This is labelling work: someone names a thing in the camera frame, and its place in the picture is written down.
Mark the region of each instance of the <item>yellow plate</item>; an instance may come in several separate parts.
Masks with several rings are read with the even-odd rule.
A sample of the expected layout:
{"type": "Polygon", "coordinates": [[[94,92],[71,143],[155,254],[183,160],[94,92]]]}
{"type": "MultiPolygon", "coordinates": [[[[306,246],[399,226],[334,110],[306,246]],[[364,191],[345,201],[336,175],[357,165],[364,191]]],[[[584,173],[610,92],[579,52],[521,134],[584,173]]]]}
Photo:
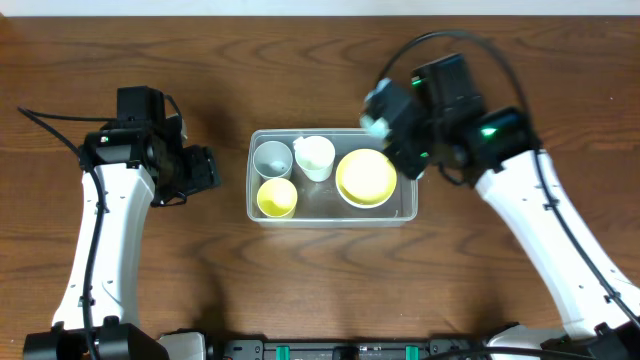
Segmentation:
{"type": "Polygon", "coordinates": [[[381,152],[360,149],[345,156],[336,170],[338,192],[349,204],[374,208],[389,200],[398,176],[389,159],[381,152]]]}
{"type": "Polygon", "coordinates": [[[258,207],[268,217],[292,218],[298,202],[298,191],[291,181],[275,178],[258,189],[258,207]]]}

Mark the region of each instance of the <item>green strip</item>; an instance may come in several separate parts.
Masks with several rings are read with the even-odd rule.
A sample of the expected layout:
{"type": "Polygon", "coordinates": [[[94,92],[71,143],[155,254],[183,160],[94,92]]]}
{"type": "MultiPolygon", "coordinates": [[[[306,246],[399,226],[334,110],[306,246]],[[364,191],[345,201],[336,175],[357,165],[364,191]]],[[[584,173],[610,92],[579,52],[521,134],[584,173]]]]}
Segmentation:
{"type": "Polygon", "coordinates": [[[406,360],[420,360],[420,349],[417,346],[407,346],[406,353],[406,360]]]}
{"type": "Polygon", "coordinates": [[[288,346],[278,346],[276,348],[276,360],[289,360],[289,358],[290,356],[288,346]]]}

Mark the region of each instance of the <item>wood grain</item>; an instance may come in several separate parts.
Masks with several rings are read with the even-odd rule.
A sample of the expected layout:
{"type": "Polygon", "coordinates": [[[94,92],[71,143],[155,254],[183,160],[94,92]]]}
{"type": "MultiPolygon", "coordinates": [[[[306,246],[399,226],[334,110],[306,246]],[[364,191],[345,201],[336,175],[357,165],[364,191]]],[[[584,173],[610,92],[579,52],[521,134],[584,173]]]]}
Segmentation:
{"type": "MultiPolygon", "coordinates": [[[[224,184],[149,212],[139,301],[152,336],[201,326],[221,337],[424,337],[517,320],[558,326],[551,297],[488,205],[435,173],[402,228],[266,230],[245,210],[251,134],[355,127],[386,59],[421,32],[465,28],[513,62],[536,127],[575,206],[611,257],[640,280],[640,20],[562,17],[0,19],[0,359],[46,331],[81,220],[72,154],[17,105],[115,114],[115,90],[173,95],[190,141],[216,150],[224,184]]],[[[466,43],[407,55],[394,76],[469,54],[494,106],[504,78],[466,43]]],[[[73,141],[91,124],[55,123],[73,141]]]]}

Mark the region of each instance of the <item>brown wood surface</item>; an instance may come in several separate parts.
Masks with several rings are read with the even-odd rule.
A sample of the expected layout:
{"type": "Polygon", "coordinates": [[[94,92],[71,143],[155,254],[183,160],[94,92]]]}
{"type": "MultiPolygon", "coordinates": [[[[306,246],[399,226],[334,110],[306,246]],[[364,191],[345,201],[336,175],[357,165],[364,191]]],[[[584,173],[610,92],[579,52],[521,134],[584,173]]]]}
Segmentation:
{"type": "MultiPolygon", "coordinates": [[[[46,331],[65,290],[81,220],[81,172],[15,110],[115,114],[116,89],[172,94],[190,141],[213,146],[224,185],[149,211],[139,274],[141,327],[201,326],[270,338],[482,333],[517,320],[560,324],[512,234],[469,189],[433,171],[418,217],[396,229],[266,230],[249,221],[251,134],[356,127],[387,58],[428,30],[493,39],[526,86],[540,136],[575,206],[640,281],[640,19],[622,17],[0,19],[0,359],[46,331]]],[[[473,46],[438,41],[408,71],[469,54],[492,105],[513,100],[473,46]]],[[[92,124],[54,124],[74,142],[92,124]]]]}

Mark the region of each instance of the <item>green light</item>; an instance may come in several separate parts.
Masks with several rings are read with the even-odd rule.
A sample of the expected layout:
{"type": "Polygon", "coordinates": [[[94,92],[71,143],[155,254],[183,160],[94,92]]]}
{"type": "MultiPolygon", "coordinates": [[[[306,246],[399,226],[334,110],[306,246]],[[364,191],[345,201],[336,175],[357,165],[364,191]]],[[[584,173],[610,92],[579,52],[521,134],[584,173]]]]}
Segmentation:
{"type": "Polygon", "coordinates": [[[496,129],[496,128],[480,129],[480,132],[482,133],[482,135],[487,136],[487,137],[493,135],[496,131],[498,131],[498,129],[496,129]]]}

